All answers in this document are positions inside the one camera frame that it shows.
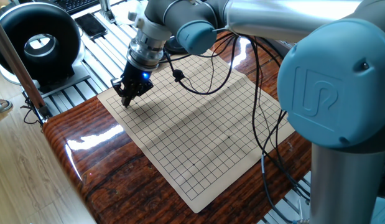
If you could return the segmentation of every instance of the cable connector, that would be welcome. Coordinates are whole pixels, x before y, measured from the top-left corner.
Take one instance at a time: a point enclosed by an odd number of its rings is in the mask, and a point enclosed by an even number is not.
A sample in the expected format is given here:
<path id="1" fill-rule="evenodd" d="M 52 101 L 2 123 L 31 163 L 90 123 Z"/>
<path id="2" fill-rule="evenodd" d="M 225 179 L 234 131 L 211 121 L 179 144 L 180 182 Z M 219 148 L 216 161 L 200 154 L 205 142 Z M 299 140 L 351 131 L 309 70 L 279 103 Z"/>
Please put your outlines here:
<path id="1" fill-rule="evenodd" d="M 175 78 L 175 82 L 179 82 L 181 79 L 185 78 L 184 73 L 182 73 L 182 71 L 179 69 L 173 71 L 173 76 Z"/>

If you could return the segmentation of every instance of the wood grain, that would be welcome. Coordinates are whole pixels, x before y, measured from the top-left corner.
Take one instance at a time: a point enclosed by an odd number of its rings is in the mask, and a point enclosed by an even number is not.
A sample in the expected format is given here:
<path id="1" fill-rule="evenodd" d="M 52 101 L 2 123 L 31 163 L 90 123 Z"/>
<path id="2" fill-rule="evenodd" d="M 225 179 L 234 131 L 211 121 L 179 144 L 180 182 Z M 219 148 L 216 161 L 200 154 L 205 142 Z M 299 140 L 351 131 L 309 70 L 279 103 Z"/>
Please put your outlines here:
<path id="1" fill-rule="evenodd" d="M 54 204 L 50 204 L 26 219 L 30 224 L 63 224 Z"/>
<path id="2" fill-rule="evenodd" d="M 249 73 L 254 81 L 253 52 L 242 49 L 237 55 L 243 54 L 246 58 L 235 69 Z M 259 51 L 261 60 L 267 60 L 262 66 L 262 89 L 277 98 L 278 68 L 264 54 Z M 229 62 L 230 55 L 229 46 L 221 57 Z M 44 125 L 54 154 L 97 223 L 257 223 L 271 209 L 259 162 L 200 213 L 193 213 L 127 133 L 114 133 L 117 126 L 97 97 Z M 300 180 L 310 169 L 310 143 L 294 133 L 279 149 L 285 168 Z M 291 184 L 267 160 L 266 175 L 276 203 Z"/>
<path id="3" fill-rule="evenodd" d="M 53 204 L 64 224 L 96 223 L 80 200 L 80 196 L 73 188 L 69 188 L 60 198 L 54 201 Z"/>
<path id="4" fill-rule="evenodd" d="M 51 220 L 58 220 L 57 215 L 61 220 L 73 217 L 94 223 L 91 217 L 87 219 L 84 206 L 74 206 L 78 198 L 53 207 L 59 198 L 75 192 L 72 193 L 39 125 L 24 124 L 27 110 L 19 108 L 24 105 L 21 88 L 5 81 L 1 74 L 0 98 L 14 104 L 11 110 L 0 114 L 0 224 L 30 223 L 34 217 L 43 220 L 39 223 L 51 224 Z M 35 120 L 32 113 L 27 118 L 30 122 Z"/>

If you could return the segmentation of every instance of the wooden floor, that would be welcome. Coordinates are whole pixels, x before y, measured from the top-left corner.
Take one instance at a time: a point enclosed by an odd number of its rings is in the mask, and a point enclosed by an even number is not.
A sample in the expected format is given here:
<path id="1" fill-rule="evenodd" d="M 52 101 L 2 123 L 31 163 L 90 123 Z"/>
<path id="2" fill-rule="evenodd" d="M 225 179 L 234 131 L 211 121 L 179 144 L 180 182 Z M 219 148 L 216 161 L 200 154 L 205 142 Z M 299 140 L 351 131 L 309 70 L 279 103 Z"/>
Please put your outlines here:
<path id="1" fill-rule="evenodd" d="M 25 124 L 20 86 L 0 74 L 0 98 L 14 107 L 0 114 L 0 224 L 95 223 L 68 183 L 38 124 Z M 35 121 L 30 113 L 27 121 Z"/>

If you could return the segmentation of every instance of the robotic arm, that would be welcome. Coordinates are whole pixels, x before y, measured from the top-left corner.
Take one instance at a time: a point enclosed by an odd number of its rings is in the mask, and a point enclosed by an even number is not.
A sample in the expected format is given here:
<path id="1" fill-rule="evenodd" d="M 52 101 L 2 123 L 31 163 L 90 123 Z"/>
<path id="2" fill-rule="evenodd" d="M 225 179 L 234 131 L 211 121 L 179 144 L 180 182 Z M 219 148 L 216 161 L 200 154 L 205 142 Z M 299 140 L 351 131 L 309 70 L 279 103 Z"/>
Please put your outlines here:
<path id="1" fill-rule="evenodd" d="M 190 54 L 206 52 L 216 40 L 215 30 L 224 28 L 236 34 L 297 42 L 320 26 L 353 13 L 360 2 L 208 0 L 195 5 L 186 0 L 149 1 L 145 12 L 132 16 L 139 30 L 129 46 L 122 79 L 114 87 L 126 107 L 151 89 L 149 77 L 172 34 Z"/>
<path id="2" fill-rule="evenodd" d="M 310 223 L 369 223 L 385 158 L 385 0 L 152 0 L 114 89 L 128 106 L 173 34 L 202 54 L 216 30 L 298 42 L 278 75 L 289 123 L 313 143 Z"/>

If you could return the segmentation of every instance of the robot logo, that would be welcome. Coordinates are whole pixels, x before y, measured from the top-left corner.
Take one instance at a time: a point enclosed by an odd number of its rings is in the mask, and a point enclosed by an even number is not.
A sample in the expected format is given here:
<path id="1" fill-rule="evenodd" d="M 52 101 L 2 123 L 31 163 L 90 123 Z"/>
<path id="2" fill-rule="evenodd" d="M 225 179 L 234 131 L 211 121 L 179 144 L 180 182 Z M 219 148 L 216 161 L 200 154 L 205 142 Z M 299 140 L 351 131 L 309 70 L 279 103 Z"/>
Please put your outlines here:
<path id="1" fill-rule="evenodd" d="M 343 82 L 313 70 L 296 69 L 293 111 L 324 128 L 334 130 Z"/>

